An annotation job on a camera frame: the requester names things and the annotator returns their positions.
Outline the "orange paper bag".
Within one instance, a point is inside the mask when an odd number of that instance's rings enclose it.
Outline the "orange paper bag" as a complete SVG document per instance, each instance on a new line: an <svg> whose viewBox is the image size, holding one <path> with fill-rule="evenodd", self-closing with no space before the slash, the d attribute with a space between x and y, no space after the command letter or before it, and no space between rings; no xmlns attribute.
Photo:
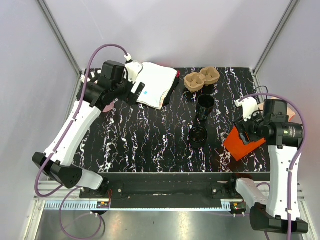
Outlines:
<svg viewBox="0 0 320 240"><path fill-rule="evenodd" d="M236 102L244 108L242 116L224 141L224 147L236 161L266 143L268 146L299 148L304 138L301 124L290 122L288 104L279 99L266 99L262 108L255 102Z"/></svg>

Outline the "brown pulp cup carrier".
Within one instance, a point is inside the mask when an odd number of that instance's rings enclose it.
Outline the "brown pulp cup carrier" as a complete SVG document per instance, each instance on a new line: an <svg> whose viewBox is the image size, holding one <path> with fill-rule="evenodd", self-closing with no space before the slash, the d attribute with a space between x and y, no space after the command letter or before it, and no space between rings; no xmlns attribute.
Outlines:
<svg viewBox="0 0 320 240"><path fill-rule="evenodd" d="M193 72L184 77L184 86L192 93L199 91L205 85L206 76L199 72Z"/></svg>

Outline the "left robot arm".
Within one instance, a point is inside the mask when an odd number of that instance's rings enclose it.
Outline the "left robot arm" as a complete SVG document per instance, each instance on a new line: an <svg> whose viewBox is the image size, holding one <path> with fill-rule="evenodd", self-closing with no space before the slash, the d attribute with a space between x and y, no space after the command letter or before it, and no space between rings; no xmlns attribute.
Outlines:
<svg viewBox="0 0 320 240"><path fill-rule="evenodd" d="M133 105L137 102L145 84L136 84L143 64L131 60L126 64L108 60L104 62L97 82L85 81L79 99L52 144L43 152L36 152L32 161L40 173L60 183L67 189L83 187L97 198L108 193L104 178L91 170L73 165L80 142L92 123L114 99Z"/></svg>

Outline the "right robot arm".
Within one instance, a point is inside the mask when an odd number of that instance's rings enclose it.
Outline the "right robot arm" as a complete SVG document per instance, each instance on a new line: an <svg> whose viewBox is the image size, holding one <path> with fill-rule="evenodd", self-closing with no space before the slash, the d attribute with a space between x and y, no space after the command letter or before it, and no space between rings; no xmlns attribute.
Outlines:
<svg viewBox="0 0 320 240"><path fill-rule="evenodd" d="M253 230L278 234L306 234L307 222L301 219L298 205L298 166L304 129L290 122L288 104L280 99L266 99L259 109L253 97L235 100L242 117L235 127L247 145L264 139L270 159L269 195L265 196L254 180L243 175L227 185L228 195L240 196L250 208Z"/></svg>

